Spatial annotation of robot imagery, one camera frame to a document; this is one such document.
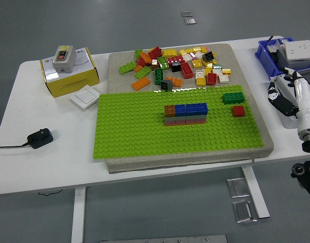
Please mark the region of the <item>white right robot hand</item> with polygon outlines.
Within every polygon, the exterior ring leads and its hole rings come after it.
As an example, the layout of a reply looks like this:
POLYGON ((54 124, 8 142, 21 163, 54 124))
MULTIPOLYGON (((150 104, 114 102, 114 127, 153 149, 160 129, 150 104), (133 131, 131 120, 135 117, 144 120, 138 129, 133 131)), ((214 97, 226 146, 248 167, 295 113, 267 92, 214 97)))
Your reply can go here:
POLYGON ((283 96, 275 78, 270 79, 268 100, 284 116, 296 116, 299 119, 298 136, 300 140, 307 141, 310 139, 310 84, 296 70, 285 68, 285 72, 287 80, 294 86, 296 104, 283 96))

